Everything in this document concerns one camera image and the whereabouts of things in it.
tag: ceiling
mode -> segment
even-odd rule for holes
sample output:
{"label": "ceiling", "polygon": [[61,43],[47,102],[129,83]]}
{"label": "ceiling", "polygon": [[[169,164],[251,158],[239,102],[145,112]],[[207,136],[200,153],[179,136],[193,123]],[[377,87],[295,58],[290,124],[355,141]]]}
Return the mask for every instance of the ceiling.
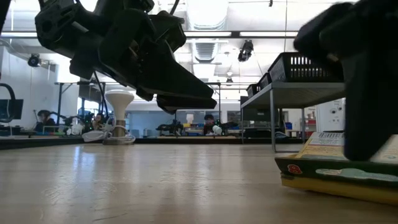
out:
{"label": "ceiling", "polygon": [[[87,10],[92,10],[96,4],[96,0],[81,0],[81,2]],[[303,24],[335,2],[337,1],[274,0],[273,6],[269,7],[269,1],[261,0],[181,0],[175,16],[185,19],[186,23],[183,27],[185,30],[195,30],[198,29],[197,24],[219,19],[222,20],[222,25],[214,30],[297,31]],[[173,3],[174,0],[155,0],[155,8],[151,13],[157,14],[161,10],[170,11]],[[199,16],[193,15],[192,11],[198,13]],[[34,17],[38,12],[38,1],[14,0],[3,31],[35,31]],[[201,21],[201,15],[207,19]],[[244,39],[213,39],[211,41],[217,44],[214,44],[215,54],[212,65],[203,65],[195,59],[194,49],[195,45],[198,48],[198,42],[206,41],[208,40],[189,39],[188,43],[176,51],[175,58],[181,66],[208,82],[225,82],[227,72],[232,72],[235,83],[258,82],[281,52],[294,51],[292,39],[252,39],[254,54],[247,62],[239,63],[238,53]],[[11,44],[12,48],[20,54],[40,53],[42,58],[53,63],[68,63],[65,57],[42,48],[35,39],[14,39]],[[101,79],[104,82],[112,81],[106,76],[101,76]],[[120,86],[112,86],[109,88],[120,88]],[[244,91],[238,90],[235,90],[235,93],[232,93],[232,90],[230,92],[231,95],[238,92],[240,95],[244,94]]]}

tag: laboratory room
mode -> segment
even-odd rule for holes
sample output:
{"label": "laboratory room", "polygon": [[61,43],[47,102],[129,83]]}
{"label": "laboratory room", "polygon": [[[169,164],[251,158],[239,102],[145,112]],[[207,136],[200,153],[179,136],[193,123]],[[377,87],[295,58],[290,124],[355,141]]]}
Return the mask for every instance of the laboratory room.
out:
{"label": "laboratory room", "polygon": [[397,223],[396,11],[1,0],[0,223]]}

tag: table surface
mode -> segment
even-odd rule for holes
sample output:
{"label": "table surface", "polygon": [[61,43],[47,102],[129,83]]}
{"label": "table surface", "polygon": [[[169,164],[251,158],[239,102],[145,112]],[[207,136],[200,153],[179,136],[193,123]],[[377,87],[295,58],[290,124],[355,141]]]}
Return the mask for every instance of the table surface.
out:
{"label": "table surface", "polygon": [[273,90],[275,108],[306,108],[345,97],[344,83],[275,82],[242,104],[241,108],[269,109]]}
{"label": "table surface", "polygon": [[[281,145],[279,150],[302,145]],[[397,223],[396,207],[283,187],[270,145],[0,151],[1,223]]]}

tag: fluorescent light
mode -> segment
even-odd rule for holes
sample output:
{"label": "fluorescent light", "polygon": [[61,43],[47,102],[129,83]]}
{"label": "fluorescent light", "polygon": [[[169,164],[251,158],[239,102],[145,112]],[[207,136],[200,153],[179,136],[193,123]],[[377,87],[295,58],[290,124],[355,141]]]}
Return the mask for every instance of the fluorescent light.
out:
{"label": "fluorescent light", "polygon": [[14,39],[14,38],[37,38],[36,32],[2,32],[0,38]]}
{"label": "fluorescent light", "polygon": [[241,37],[296,37],[298,32],[241,32]]}
{"label": "fluorescent light", "polygon": [[230,37],[232,32],[223,31],[187,31],[187,37]]}
{"label": "fluorescent light", "polygon": [[228,40],[207,40],[207,39],[198,39],[198,40],[187,40],[186,43],[190,44],[228,44]]}

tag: white lamp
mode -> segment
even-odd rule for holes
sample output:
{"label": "white lamp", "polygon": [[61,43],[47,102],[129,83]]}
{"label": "white lamp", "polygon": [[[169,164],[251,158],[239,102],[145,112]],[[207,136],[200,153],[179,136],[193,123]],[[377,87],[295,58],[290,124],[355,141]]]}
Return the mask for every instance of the white lamp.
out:
{"label": "white lamp", "polygon": [[[124,115],[126,114],[127,106],[134,100],[134,95],[124,90],[110,90],[105,93],[105,98],[113,107],[116,126],[125,127]],[[125,135],[125,129],[115,127],[113,131],[114,137],[124,137]]]}

